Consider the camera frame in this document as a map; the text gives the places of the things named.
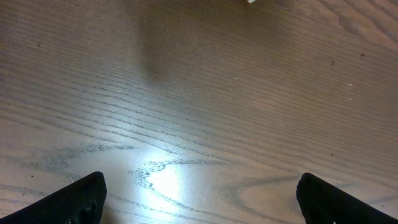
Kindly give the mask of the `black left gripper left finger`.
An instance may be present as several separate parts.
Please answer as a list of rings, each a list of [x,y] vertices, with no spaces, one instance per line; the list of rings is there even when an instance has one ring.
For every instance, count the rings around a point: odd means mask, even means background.
[[[3,224],[99,224],[107,195],[102,172],[84,178],[1,218]]]

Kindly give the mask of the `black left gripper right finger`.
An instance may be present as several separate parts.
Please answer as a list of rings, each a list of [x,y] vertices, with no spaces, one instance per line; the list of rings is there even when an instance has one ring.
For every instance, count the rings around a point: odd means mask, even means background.
[[[306,224],[397,224],[396,218],[308,172],[298,182],[296,197]]]

